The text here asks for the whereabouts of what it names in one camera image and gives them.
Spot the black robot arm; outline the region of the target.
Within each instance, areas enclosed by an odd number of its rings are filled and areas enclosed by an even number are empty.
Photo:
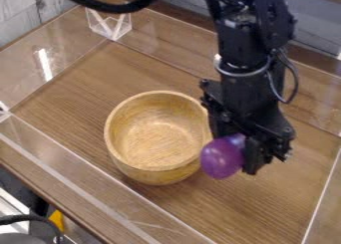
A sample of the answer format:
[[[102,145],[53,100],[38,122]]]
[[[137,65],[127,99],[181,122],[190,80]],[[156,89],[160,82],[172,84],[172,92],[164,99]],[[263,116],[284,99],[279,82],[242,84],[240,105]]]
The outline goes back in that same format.
[[[284,94],[285,73],[297,71],[285,47],[293,39],[296,18],[285,0],[204,0],[217,33],[213,65],[217,81],[204,79],[201,104],[208,110],[213,142],[201,165],[214,167],[228,155],[237,168],[253,175],[272,162],[285,160],[296,130],[280,109],[296,96]]]

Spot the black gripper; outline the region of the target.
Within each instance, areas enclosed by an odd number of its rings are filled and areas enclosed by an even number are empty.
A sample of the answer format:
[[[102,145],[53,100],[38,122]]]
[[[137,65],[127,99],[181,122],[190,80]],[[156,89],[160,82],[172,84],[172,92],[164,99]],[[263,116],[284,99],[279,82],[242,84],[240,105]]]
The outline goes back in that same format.
[[[285,99],[284,85],[283,67],[271,67],[256,75],[221,74],[220,81],[200,82],[213,137],[245,136],[242,171],[249,175],[275,158],[285,161],[292,150],[296,130],[280,104],[289,104],[296,94]]]

